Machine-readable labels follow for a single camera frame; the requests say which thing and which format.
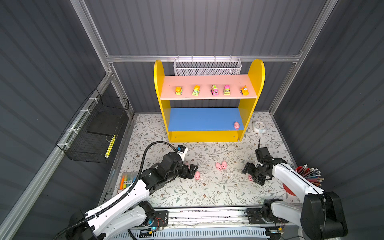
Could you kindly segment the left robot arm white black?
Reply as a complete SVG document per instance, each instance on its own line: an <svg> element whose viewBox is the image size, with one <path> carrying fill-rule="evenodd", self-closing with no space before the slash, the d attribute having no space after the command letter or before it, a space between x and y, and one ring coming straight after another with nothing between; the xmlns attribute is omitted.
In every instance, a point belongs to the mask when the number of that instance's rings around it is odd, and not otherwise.
<svg viewBox="0 0 384 240"><path fill-rule="evenodd" d="M164 155L153 168L140 170L129 187L106 203L73 214L64 230L67 240L108 240L137 226L151 226L156 211L146 200L176 178L193 179L198 166L186 165L177 152Z"/></svg>

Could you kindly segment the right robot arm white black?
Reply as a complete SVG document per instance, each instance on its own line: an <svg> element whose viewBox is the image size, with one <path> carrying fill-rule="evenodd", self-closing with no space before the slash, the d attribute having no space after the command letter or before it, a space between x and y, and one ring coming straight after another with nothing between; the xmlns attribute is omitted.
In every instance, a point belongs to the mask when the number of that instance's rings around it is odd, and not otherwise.
<svg viewBox="0 0 384 240"><path fill-rule="evenodd" d="M302 202L301 206L294 206L280 199L265 200L257 213L264 222L291 222L302 228L311 240L345 237L348 234L342 201L336 193L325 192L315 186L287 161L272 157L267 148L258 148L255 154L256 164L246 163L242 174L248 174L260 186L266 181L278 179Z"/></svg>

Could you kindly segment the floral patterned table mat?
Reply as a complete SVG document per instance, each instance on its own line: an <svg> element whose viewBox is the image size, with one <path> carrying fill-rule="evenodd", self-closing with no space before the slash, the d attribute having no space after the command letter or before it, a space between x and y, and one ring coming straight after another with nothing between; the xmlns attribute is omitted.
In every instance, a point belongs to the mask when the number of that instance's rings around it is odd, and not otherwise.
<svg viewBox="0 0 384 240"><path fill-rule="evenodd" d="M282 199L297 204L299 199L288 194L280 181L267 181L259 186L241 173L246 163L256 161L255 150L266 147L272 156L292 160L278 128L268 112L256 112L252 121L266 123L264 133L248 128L243 140L236 143L188 143L186 163L198 165L199 180L177 178L149 197L154 207L205 207L260 205L266 199ZM166 145L167 133L161 114L137 115L124 151L121 172L137 172L142 159L145 168L160 162L170 151ZM226 161L225 170L215 164Z"/></svg>

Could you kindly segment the orange toy car green base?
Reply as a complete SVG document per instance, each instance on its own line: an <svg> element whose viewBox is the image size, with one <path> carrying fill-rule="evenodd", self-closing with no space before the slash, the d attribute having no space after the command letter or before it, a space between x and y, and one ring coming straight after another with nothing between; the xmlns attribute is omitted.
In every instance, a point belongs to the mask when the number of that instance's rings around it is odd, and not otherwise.
<svg viewBox="0 0 384 240"><path fill-rule="evenodd" d="M182 87L176 87L175 88L175 94L176 95L182 95L182 92L183 92L183 89L182 89Z"/></svg>

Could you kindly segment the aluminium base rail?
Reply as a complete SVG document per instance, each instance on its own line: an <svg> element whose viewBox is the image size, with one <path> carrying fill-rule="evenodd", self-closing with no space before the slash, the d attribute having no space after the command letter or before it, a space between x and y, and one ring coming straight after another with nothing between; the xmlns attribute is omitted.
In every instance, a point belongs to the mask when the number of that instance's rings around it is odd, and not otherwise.
<svg viewBox="0 0 384 240"><path fill-rule="evenodd" d="M192 222L215 222L215 221L232 221L236 219L248 218L250 224L274 224L277 222L292 222L299 227L305 228L305 220L310 221L310 226L314 228L322 228L328 221L328 213L325 206L319 206L317 209L313 207L293 206L285 202L273 202L264 204L261 208L203 208L198 209L181 209L174 210L171 217L180 221ZM155 218L163 219L164 225L167 224L167 211L155 211L148 202L141 202L135 208L125 212L121 212L113 216L112 210L90 214L87 213L84 218L85 222L95 231L103 231L113 221L120 224L127 224L129 220L132 222L130 227L139 225L150 226Z"/></svg>

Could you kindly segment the marker pen pack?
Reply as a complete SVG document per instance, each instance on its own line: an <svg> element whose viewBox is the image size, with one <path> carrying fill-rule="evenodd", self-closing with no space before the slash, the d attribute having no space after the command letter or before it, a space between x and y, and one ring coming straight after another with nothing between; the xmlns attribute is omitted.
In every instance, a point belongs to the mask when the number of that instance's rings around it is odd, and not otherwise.
<svg viewBox="0 0 384 240"><path fill-rule="evenodd" d="M138 172L122 172L119 181L119 190L128 188L136 180L137 174Z"/></svg>

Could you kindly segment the bundle of coloured pencils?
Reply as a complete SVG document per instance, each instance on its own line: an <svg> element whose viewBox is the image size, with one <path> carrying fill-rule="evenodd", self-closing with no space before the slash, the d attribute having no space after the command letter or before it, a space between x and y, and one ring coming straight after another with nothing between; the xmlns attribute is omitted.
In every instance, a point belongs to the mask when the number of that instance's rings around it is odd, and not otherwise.
<svg viewBox="0 0 384 240"><path fill-rule="evenodd" d="M325 180L322 177L321 171L318 170L318 168L310 168L310 167L308 167L308 165L303 165L303 166L297 167L296 172L301 177L303 177L304 179L306 179L307 181L309 181L310 183L312 183L313 185L315 185L317 187L321 187L323 181Z"/></svg>

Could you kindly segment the green toy car orange top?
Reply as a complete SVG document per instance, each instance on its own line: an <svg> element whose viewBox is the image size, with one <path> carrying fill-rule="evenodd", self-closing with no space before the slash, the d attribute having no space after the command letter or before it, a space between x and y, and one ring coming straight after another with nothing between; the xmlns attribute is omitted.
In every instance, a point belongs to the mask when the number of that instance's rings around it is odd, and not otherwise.
<svg viewBox="0 0 384 240"><path fill-rule="evenodd" d="M200 86L196 85L196 86L194 86L192 95L198 97L199 94L200 94Z"/></svg>

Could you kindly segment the yellow shelf pink blue boards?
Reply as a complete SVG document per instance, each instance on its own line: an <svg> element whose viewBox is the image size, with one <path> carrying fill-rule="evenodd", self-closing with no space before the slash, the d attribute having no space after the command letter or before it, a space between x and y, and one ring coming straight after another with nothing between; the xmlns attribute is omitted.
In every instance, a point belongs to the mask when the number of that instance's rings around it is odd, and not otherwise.
<svg viewBox="0 0 384 240"><path fill-rule="evenodd" d="M167 76L163 63L154 65L154 85L169 141L172 143L194 142L240 142L245 136L253 112L265 84L266 69L262 60L253 60L247 74L216 76ZM194 86L200 86L198 97L193 96ZM216 85L219 94L212 96L211 85ZM223 93L229 85L231 95ZM246 86L248 96L240 90ZM182 87L182 95L175 88ZM236 107L176 108L172 101L237 100Z"/></svg>

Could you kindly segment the green truck pink mixer drum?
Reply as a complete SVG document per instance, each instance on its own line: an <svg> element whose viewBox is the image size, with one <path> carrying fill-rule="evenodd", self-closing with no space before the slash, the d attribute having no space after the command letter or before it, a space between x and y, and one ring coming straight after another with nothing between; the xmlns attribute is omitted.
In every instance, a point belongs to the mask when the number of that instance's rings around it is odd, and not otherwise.
<svg viewBox="0 0 384 240"><path fill-rule="evenodd" d="M229 85L225 85L223 93L225 96L230 96L231 95L231 89Z"/></svg>

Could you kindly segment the orange yellow toy car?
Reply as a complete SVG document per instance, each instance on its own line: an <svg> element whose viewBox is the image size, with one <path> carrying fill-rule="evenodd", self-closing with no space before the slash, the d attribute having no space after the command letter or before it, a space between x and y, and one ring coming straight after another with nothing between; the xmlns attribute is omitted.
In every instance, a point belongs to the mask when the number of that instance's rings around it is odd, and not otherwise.
<svg viewBox="0 0 384 240"><path fill-rule="evenodd" d="M248 96L249 95L248 88L246 86L242 87L240 90L240 93L242 96Z"/></svg>

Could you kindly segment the red cup holder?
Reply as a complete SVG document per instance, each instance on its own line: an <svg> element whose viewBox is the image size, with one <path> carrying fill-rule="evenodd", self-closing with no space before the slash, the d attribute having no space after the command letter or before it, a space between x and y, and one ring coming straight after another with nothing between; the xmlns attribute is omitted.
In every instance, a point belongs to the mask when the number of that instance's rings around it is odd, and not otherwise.
<svg viewBox="0 0 384 240"><path fill-rule="evenodd" d="M308 172L310 170L310 168L308 167L305 167L305 166L300 166L300 167L297 167L296 168L296 172L299 173L300 175L303 175L304 173ZM285 184L283 184L283 188L285 189L285 191L292 195L292 196L296 196L295 193L293 191L291 191Z"/></svg>

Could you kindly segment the pink truck green striped top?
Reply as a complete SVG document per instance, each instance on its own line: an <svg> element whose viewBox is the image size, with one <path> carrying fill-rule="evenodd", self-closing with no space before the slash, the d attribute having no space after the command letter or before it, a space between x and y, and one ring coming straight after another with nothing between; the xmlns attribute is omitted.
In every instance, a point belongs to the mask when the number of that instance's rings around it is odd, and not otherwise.
<svg viewBox="0 0 384 240"><path fill-rule="evenodd" d="M219 90L216 85L211 85L211 94L212 96L217 96L219 94Z"/></svg>

